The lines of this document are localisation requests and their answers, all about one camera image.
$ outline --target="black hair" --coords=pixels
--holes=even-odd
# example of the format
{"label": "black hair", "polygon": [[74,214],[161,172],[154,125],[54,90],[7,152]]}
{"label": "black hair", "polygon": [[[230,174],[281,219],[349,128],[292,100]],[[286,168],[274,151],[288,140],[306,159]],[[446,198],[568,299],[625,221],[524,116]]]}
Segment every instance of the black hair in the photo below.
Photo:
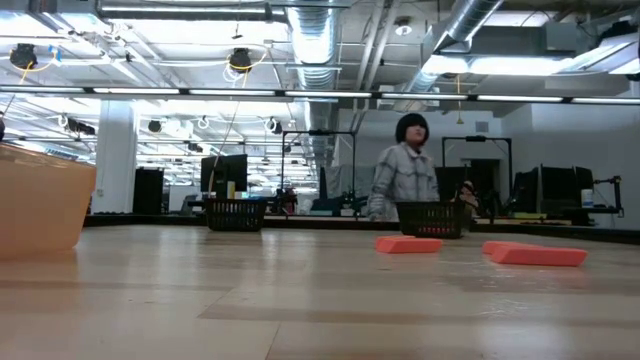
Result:
{"label": "black hair", "polygon": [[420,143],[420,146],[424,145],[424,143],[429,139],[429,124],[427,124],[427,120],[425,120],[424,116],[416,113],[407,114],[398,120],[398,125],[396,125],[396,142],[399,144],[405,141],[407,128],[416,125],[426,130],[424,133],[424,140]]}

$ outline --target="ceiling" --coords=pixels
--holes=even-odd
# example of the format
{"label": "ceiling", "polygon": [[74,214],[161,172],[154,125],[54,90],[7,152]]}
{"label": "ceiling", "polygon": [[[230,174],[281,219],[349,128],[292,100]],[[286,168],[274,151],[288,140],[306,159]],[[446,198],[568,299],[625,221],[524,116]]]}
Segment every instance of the ceiling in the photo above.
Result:
{"label": "ceiling", "polygon": [[[104,0],[103,6],[135,6],[136,3],[144,6],[150,4],[144,0]],[[219,1],[194,1],[191,4],[193,3],[197,3],[198,6],[222,6]],[[238,4],[237,1],[231,1],[224,5],[227,6],[229,3]],[[334,64],[338,81],[335,89],[355,90],[358,88],[356,83],[365,52],[366,37],[372,31],[372,14],[375,7],[379,6],[379,1],[338,3],[351,6],[343,9],[339,17],[338,57]],[[582,19],[587,13],[592,19],[609,17],[602,23],[610,24],[619,18],[610,14],[628,14],[630,6],[635,3],[626,0],[591,1],[590,5],[585,7],[583,2],[561,4],[542,0],[507,0],[478,32],[477,43],[490,44],[489,40],[495,38],[491,35],[491,27],[513,29],[514,33],[517,33],[536,31],[545,24],[560,20],[559,23],[569,24],[575,30],[575,21]],[[185,2],[164,1],[153,4],[171,5],[179,9]],[[390,85],[398,89],[411,80],[424,63],[421,46],[428,25],[446,19],[451,5],[452,2],[447,1],[440,4],[434,1],[401,1],[396,19],[406,17],[412,31],[405,36],[400,36],[395,31],[390,32],[382,53],[383,65],[378,67],[373,77],[373,88]],[[59,21],[54,21],[52,26],[52,20],[43,15],[16,11],[15,7],[12,9],[11,6],[2,11],[2,7],[3,5],[0,5],[0,84],[253,89],[293,89],[298,86],[290,28],[285,23],[99,19],[87,14],[63,13],[58,18]],[[383,29],[385,22],[380,23],[379,30]],[[598,31],[596,25],[599,23],[596,21],[593,24],[593,27],[588,29]],[[575,30],[578,33],[577,42],[594,42],[594,39],[584,34],[591,35],[586,29]],[[375,43],[381,41],[382,36],[379,35]],[[35,71],[25,74],[10,63],[9,54],[17,43],[36,45],[35,53],[39,65]],[[252,61],[259,62],[259,65],[253,67],[245,78],[234,81],[225,71],[227,57],[235,48],[249,49]],[[493,74],[492,69],[485,71],[488,74],[440,76],[435,87],[440,92],[447,93],[606,96],[616,95],[628,86],[624,75],[611,75],[607,72],[585,72],[580,76],[514,76]],[[6,108],[11,100],[13,103],[5,117],[9,129],[8,136],[70,139],[77,137],[77,134],[71,134],[60,126],[65,121],[61,117],[63,114],[66,118],[81,121],[99,132],[100,99],[63,99],[38,95],[13,98],[12,94],[0,93],[2,108]],[[189,136],[194,142],[221,142],[229,130],[229,139],[233,140],[229,143],[234,145],[225,144],[222,151],[227,154],[249,153],[250,161],[257,164],[255,172],[266,174],[265,177],[272,183],[279,179],[280,171],[276,170],[279,165],[276,166],[275,163],[279,161],[278,144],[282,137],[265,130],[265,121],[273,118],[280,121],[284,129],[308,130],[304,114],[305,104],[302,102],[237,103],[149,99],[137,100],[132,106],[135,107],[141,121],[139,165],[165,168],[167,179],[172,183],[197,181],[200,157],[203,154],[216,153],[219,145],[203,145],[204,153],[200,154],[189,151],[186,145],[180,144],[179,141],[176,141],[176,144],[153,143],[156,140],[177,139],[175,133],[172,135],[149,131],[148,124],[152,120],[163,123],[176,120],[182,124],[192,123],[191,127],[183,127],[193,129],[190,130]],[[457,106],[456,102],[443,102],[432,110],[447,112],[457,109]],[[465,105],[465,110],[492,111],[495,117],[513,109],[513,105],[495,103],[477,103],[469,107]],[[82,161],[92,162],[95,159],[95,138],[83,136],[83,139],[82,142],[38,142],[32,146],[38,149],[48,148],[52,152],[73,154]],[[240,140],[254,145],[237,145]],[[307,143],[305,136],[297,141]],[[305,146],[293,146],[292,152],[288,155],[291,159],[299,161],[297,160],[297,165],[289,165],[290,168],[285,169],[285,177],[287,170],[290,170],[291,174],[295,173],[295,176],[291,175],[287,180],[293,183],[297,181],[296,185],[299,187],[315,186],[315,172],[312,166],[308,166],[313,163],[310,151],[316,150]],[[270,158],[270,164],[263,164],[262,159],[265,156]]]}

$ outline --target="woman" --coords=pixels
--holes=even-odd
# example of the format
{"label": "woman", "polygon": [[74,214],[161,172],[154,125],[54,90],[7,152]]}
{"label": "woman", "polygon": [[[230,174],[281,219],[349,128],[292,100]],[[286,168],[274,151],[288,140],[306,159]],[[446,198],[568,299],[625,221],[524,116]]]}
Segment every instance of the woman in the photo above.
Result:
{"label": "woman", "polygon": [[397,220],[394,204],[440,201],[432,160],[422,151],[429,125],[420,114],[403,116],[396,126],[396,142],[382,152],[373,177],[367,207],[372,220]]}

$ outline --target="wooden floor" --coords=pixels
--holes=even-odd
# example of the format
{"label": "wooden floor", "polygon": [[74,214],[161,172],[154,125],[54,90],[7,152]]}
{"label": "wooden floor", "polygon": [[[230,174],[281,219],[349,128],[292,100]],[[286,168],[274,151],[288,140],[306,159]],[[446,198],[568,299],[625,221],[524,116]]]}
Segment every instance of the wooden floor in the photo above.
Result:
{"label": "wooden floor", "polygon": [[[640,247],[472,234],[383,255],[377,235],[87,229],[0,262],[0,359],[640,359]],[[499,266],[488,239],[590,254]]]}

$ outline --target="computer monitor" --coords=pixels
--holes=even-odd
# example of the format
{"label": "computer monitor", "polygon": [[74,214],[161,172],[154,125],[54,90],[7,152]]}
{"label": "computer monitor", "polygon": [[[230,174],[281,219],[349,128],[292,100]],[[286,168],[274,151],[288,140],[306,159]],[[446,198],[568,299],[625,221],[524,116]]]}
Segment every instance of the computer monitor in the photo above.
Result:
{"label": "computer monitor", "polygon": [[247,154],[221,156],[216,164],[216,156],[203,158],[200,169],[200,191],[209,191],[209,179],[214,171],[212,186],[216,194],[224,189],[226,194],[227,182],[235,183],[236,191],[247,191]]}

